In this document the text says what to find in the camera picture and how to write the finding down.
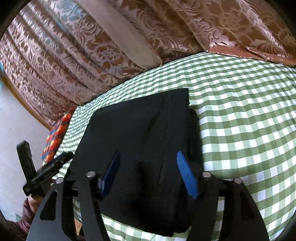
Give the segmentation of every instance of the curtain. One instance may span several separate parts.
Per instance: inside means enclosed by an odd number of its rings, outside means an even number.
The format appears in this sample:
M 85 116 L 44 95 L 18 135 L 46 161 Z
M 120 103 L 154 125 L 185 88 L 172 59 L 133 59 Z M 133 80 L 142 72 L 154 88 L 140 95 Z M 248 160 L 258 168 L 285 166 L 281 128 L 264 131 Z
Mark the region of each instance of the curtain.
M 52 125 L 149 69 L 207 51 L 296 65 L 296 41 L 264 0 L 33 0 L 0 41 L 0 62 Z

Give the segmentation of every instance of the metal pin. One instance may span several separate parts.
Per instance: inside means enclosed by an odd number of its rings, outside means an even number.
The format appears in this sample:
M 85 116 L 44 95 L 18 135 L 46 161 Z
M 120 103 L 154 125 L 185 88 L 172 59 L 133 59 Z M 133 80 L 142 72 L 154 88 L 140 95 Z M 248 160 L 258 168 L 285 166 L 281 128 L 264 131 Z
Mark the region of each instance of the metal pin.
M 203 177 L 209 178 L 212 174 L 210 172 L 203 172 L 202 175 Z
M 237 184 L 241 184 L 242 183 L 242 180 L 240 178 L 236 177 L 234 179 L 234 182 L 237 183 Z
M 86 174 L 87 177 L 94 177 L 95 175 L 96 175 L 96 173 L 93 171 L 90 171 Z
M 64 179 L 63 179 L 62 177 L 58 177 L 58 178 L 56 179 L 56 183 L 57 183 L 57 184 L 61 184 L 63 181 L 64 181 Z

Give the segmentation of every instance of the human hand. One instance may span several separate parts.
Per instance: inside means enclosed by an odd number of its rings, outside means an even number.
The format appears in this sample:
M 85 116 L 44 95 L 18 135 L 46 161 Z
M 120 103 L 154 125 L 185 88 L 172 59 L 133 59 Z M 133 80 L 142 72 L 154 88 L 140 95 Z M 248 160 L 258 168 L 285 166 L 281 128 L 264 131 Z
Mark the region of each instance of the human hand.
M 31 211 L 36 214 L 40 204 L 42 203 L 44 197 L 41 196 L 37 196 L 37 195 L 32 195 L 28 197 L 28 202 L 29 202 L 29 206 Z

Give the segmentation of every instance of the checkered pattern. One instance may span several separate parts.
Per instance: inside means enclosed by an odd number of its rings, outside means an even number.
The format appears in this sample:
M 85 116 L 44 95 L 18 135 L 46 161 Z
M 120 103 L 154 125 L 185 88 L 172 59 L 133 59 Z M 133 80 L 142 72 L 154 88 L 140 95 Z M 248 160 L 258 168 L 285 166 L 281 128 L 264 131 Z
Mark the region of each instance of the checkered pattern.
M 189 89 L 199 119 L 204 165 L 219 178 L 241 177 L 266 224 L 270 240 L 296 209 L 296 69 L 253 59 L 199 53 L 143 73 L 77 107 L 57 155 L 75 152 L 99 108 L 176 88 Z M 57 177 L 63 177 L 69 163 Z M 80 218 L 79 204 L 74 201 Z M 221 229 L 219 201 L 213 239 Z M 105 217 L 112 240 L 185 240 L 161 237 Z
M 62 118 L 55 122 L 54 126 L 50 130 L 49 135 L 46 139 L 46 145 L 42 153 L 42 161 L 49 162 L 55 156 L 59 146 L 66 134 L 69 122 L 75 111 L 75 108 L 72 108 L 68 111 Z

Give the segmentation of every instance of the bed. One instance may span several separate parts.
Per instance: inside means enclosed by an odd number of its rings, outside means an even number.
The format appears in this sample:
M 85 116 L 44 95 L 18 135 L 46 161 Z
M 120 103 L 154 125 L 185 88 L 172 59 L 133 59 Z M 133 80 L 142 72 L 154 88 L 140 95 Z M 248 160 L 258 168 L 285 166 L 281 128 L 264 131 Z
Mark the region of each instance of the bed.
M 99 108 L 176 88 L 189 89 L 190 108 L 200 120 L 205 170 L 223 179 L 240 177 L 274 240 L 296 210 L 296 69 L 199 53 L 145 72 L 78 106 L 56 156 L 72 151 Z M 59 174 L 63 177 L 70 165 Z M 79 203 L 74 212 L 81 220 Z M 222 224 L 219 201 L 212 239 Z M 162 237 L 103 217 L 111 240 L 186 240 L 188 232 Z

